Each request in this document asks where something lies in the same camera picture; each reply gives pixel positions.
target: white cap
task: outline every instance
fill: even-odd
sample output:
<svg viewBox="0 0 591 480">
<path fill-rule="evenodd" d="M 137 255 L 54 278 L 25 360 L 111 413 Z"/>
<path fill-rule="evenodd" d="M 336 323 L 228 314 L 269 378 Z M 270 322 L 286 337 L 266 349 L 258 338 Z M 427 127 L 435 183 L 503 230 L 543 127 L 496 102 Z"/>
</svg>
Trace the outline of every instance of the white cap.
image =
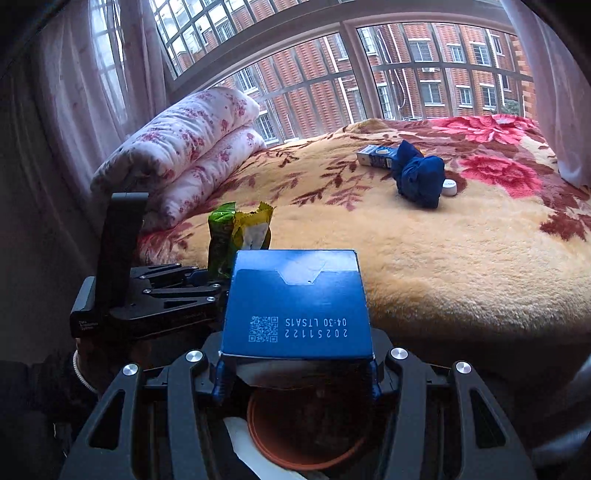
<svg viewBox="0 0 591 480">
<path fill-rule="evenodd" d="M 457 193 L 457 184 L 455 181 L 445 179 L 443 182 L 443 190 L 441 191 L 446 197 L 453 197 Z"/>
</svg>

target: brick building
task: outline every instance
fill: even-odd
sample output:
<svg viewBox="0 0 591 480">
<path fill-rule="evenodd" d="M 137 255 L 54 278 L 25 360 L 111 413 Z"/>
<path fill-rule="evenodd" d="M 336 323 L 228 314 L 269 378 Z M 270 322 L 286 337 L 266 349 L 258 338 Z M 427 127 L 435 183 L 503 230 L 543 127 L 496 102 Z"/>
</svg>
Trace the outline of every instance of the brick building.
<svg viewBox="0 0 591 480">
<path fill-rule="evenodd" d="M 209 5 L 215 0 L 203 1 Z M 171 43 L 168 50 L 175 69 L 188 69 L 219 43 L 251 26 L 252 17 L 260 21 L 296 3 L 228 0 L 210 9 Z M 175 15 L 176 20 L 160 15 L 164 29 L 173 20 L 177 25 L 186 23 L 183 11 Z M 374 25 L 359 28 L 358 34 L 385 118 L 496 112 L 535 117 L 533 84 L 515 74 L 531 75 L 516 37 L 469 25 L 424 22 Z M 220 85 L 242 90 L 259 102 L 256 127 L 268 144 L 313 137 L 365 118 L 339 34 L 275 53 Z"/>
</svg>

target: green snack package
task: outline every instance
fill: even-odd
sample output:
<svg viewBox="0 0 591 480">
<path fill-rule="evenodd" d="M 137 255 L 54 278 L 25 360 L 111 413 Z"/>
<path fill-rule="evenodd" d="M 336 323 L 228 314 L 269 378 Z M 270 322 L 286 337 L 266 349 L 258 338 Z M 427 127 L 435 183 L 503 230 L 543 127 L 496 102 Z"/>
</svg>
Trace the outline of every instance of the green snack package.
<svg viewBox="0 0 591 480">
<path fill-rule="evenodd" d="M 229 278 L 232 266 L 228 263 L 228 251 L 234 230 L 236 202 L 224 203 L 209 214 L 209 256 L 207 274 L 210 280 Z"/>
<path fill-rule="evenodd" d="M 264 202 L 261 202 L 256 212 L 236 212 L 228 251 L 230 269 L 234 268 L 238 250 L 269 250 L 271 245 L 269 224 L 272 217 L 273 207 Z"/>
</svg>

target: folded quilt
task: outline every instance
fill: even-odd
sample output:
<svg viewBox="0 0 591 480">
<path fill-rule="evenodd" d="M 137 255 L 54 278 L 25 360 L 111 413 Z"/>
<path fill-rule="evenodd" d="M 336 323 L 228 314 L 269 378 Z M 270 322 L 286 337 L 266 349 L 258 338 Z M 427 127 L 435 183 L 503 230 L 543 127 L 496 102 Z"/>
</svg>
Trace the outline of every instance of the folded quilt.
<svg viewBox="0 0 591 480">
<path fill-rule="evenodd" d="M 150 196 L 144 231 L 173 228 L 204 203 L 265 141 L 253 127 L 240 127 L 223 137 L 179 178 Z"/>
<path fill-rule="evenodd" d="M 238 90 L 214 87 L 188 95 L 126 140 L 99 167 L 90 188 L 98 201 L 112 192 L 164 188 L 224 135 L 252 123 L 256 101 Z"/>
</svg>

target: blue box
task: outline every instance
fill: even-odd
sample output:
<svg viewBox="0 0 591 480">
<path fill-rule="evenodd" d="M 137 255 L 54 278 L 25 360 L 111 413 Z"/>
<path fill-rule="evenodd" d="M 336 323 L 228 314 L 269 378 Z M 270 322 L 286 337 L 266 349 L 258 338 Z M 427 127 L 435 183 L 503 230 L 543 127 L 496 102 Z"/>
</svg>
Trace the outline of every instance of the blue box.
<svg viewBox="0 0 591 480">
<path fill-rule="evenodd" d="M 356 253 L 238 251 L 221 351 L 244 381 L 267 387 L 321 375 L 324 361 L 373 360 Z"/>
<path fill-rule="evenodd" d="M 398 147 L 381 147 L 368 145 L 357 152 L 359 165 L 378 168 L 392 168 L 392 162 L 396 160 Z"/>
</svg>

